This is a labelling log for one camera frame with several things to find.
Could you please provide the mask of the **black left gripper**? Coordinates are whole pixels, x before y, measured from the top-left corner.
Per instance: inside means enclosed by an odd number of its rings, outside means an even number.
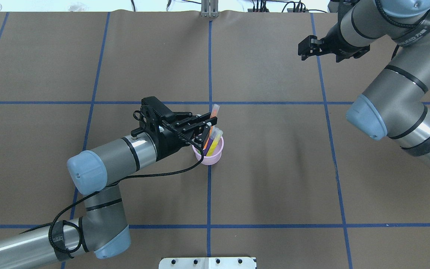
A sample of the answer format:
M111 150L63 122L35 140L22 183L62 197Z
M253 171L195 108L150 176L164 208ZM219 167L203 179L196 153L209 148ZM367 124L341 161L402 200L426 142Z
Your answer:
M133 137L145 133L153 141L157 154L174 154L188 146L185 135L197 145L204 147L210 137L210 131L217 124L218 118L211 113L195 115L192 112L173 112L157 97L150 96L141 100L141 107L133 113L139 127L131 131Z

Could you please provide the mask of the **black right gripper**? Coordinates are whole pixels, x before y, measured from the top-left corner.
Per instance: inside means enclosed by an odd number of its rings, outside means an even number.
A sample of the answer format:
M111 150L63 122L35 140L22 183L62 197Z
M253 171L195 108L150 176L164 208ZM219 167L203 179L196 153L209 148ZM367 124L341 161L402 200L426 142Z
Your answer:
M324 38L309 35L299 42L297 54L302 61L312 56L334 54L336 62L360 58L370 49L371 38L359 31L353 23L337 23Z

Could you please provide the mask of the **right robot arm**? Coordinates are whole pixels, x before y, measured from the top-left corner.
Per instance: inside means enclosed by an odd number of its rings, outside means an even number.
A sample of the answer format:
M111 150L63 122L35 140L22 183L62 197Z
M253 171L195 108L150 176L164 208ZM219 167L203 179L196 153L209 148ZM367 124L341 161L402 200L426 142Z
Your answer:
M374 140L388 137L430 167L430 109L421 101L430 89L430 0L360 0L328 34L302 40L302 60L333 53L336 61L360 58L370 44L389 36L398 52L346 113Z

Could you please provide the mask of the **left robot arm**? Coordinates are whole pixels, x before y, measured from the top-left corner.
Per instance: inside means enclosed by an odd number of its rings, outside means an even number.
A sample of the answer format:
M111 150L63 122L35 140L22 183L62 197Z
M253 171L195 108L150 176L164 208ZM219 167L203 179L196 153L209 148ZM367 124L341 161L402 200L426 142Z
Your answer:
M173 112L154 96L143 98L133 117L139 127L128 136L67 161L82 199L61 210L53 221L0 241L0 269L40 268L89 252L98 259L125 252L131 237L119 183L189 171L138 174L188 145L203 152L217 124L215 108L203 115Z

